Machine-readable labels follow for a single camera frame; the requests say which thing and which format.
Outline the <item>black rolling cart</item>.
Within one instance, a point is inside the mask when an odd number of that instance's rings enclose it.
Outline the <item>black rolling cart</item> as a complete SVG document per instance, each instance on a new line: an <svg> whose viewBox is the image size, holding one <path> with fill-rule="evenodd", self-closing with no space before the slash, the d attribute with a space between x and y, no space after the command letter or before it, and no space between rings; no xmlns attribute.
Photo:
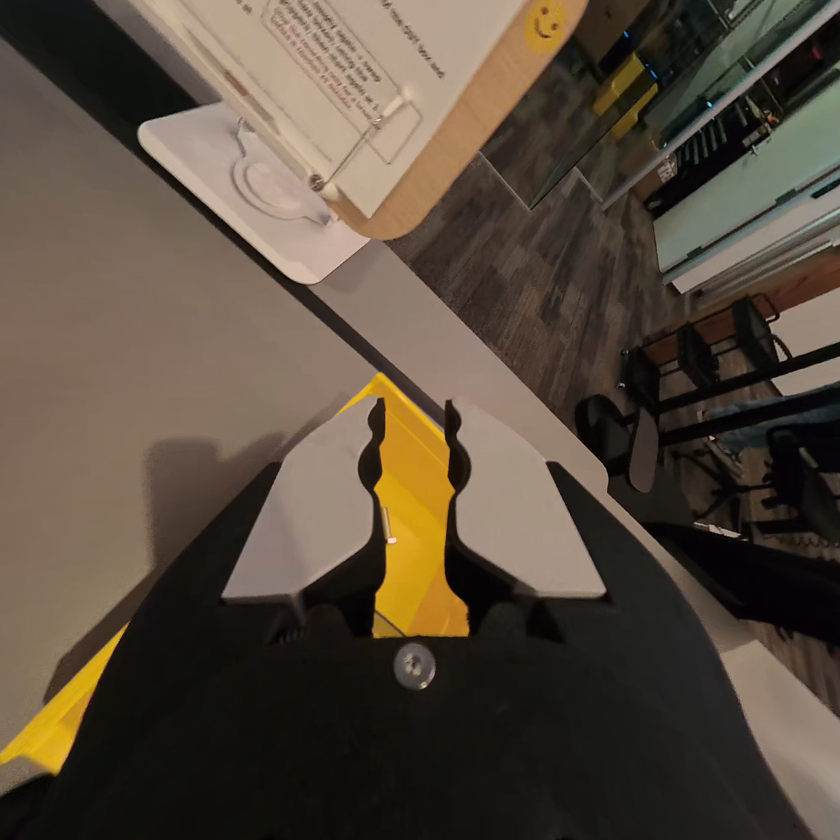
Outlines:
<svg viewBox="0 0 840 840"><path fill-rule="evenodd" d="M781 317L768 295L741 297L729 306L622 352L619 386L631 401L650 413L660 397L660 383L681 373L697 389L721 381L720 358L739 351L756 371L793 358L771 328Z"/></svg>

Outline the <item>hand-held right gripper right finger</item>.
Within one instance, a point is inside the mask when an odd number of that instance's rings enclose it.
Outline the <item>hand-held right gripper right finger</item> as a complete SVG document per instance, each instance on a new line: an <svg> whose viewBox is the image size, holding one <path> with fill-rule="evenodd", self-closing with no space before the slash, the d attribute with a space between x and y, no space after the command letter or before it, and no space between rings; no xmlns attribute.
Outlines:
<svg viewBox="0 0 840 840"><path fill-rule="evenodd" d="M597 602L607 587L553 478L518 432L461 397L445 406L444 572L477 636L498 607L527 627L539 604Z"/></svg>

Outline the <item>yellow plastic bin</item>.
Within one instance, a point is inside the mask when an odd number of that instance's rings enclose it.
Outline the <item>yellow plastic bin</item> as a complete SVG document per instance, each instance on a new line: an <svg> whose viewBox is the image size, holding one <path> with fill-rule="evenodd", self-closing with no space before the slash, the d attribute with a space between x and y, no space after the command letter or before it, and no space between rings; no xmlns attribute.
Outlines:
<svg viewBox="0 0 840 840"><path fill-rule="evenodd" d="M385 403L382 477L375 487L390 524L385 580L376 595L375 637L466 636L466 605L445 579L445 531L453 489L444 433L383 373L351 397L344 410L375 396ZM27 760L57 774L76 739L84 712L127 626L3 743L1 764Z"/></svg>

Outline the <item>white stand base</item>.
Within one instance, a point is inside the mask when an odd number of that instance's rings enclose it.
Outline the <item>white stand base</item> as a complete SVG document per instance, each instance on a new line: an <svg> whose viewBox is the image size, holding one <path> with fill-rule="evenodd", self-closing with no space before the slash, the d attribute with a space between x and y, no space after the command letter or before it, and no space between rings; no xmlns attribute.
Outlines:
<svg viewBox="0 0 840 840"><path fill-rule="evenodd" d="M222 102L141 124L143 150L289 280L319 284L368 238Z"/></svg>

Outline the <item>grey black office chair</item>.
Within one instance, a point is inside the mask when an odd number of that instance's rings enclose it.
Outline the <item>grey black office chair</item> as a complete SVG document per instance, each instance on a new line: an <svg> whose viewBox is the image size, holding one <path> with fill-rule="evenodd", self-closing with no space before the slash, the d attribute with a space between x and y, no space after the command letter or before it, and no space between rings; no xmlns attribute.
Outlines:
<svg viewBox="0 0 840 840"><path fill-rule="evenodd" d="M607 396L580 400L574 409L576 433L583 445L604 465L607 475L624 478L631 489L653 489L658 468L658 421L639 407L625 417Z"/></svg>

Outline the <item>instruction sheet board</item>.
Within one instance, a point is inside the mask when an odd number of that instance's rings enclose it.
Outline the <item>instruction sheet board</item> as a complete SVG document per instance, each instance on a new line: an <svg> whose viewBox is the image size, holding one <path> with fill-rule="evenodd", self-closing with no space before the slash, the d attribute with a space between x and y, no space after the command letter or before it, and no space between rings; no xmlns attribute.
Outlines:
<svg viewBox="0 0 840 840"><path fill-rule="evenodd" d="M424 221L587 2L130 5L238 115L245 200L388 240Z"/></svg>

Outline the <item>yellow storage box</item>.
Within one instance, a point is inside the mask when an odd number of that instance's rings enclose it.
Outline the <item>yellow storage box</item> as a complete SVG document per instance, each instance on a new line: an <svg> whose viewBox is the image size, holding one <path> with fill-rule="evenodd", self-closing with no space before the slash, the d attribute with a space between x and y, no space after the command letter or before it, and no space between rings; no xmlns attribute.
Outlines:
<svg viewBox="0 0 840 840"><path fill-rule="evenodd" d="M657 73L634 51L602 84L591 110L599 125L620 143L658 94Z"/></svg>

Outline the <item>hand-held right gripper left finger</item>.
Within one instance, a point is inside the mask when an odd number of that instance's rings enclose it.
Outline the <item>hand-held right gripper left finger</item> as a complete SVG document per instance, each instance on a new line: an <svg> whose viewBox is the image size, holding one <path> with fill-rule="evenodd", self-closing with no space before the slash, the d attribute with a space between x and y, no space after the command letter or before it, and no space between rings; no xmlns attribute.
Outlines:
<svg viewBox="0 0 840 840"><path fill-rule="evenodd" d="M386 572L385 400L368 395L288 451L222 592L227 605L280 604L300 618L333 606L371 635Z"/></svg>

